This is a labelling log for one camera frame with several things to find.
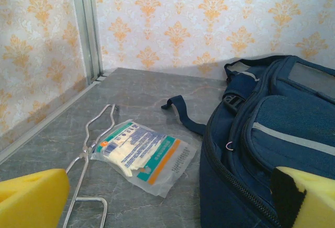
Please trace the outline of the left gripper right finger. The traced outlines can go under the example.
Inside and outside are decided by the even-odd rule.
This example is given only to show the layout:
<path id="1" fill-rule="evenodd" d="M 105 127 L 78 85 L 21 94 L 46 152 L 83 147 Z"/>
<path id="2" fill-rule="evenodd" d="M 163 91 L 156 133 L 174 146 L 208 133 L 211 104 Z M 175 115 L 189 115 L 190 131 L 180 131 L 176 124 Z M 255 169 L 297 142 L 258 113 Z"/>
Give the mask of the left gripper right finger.
<path id="1" fill-rule="evenodd" d="M 270 189 L 281 227 L 334 227 L 333 179 L 276 167 Z"/>

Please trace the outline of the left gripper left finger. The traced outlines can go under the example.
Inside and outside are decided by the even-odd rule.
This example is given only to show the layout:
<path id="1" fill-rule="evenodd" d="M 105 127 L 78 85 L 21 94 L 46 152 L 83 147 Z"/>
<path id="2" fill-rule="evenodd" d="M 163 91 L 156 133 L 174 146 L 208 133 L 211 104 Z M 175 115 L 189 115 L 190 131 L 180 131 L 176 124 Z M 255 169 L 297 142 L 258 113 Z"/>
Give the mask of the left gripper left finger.
<path id="1" fill-rule="evenodd" d="M 1 182 L 1 227 L 57 227 L 70 192 L 64 169 Z"/>

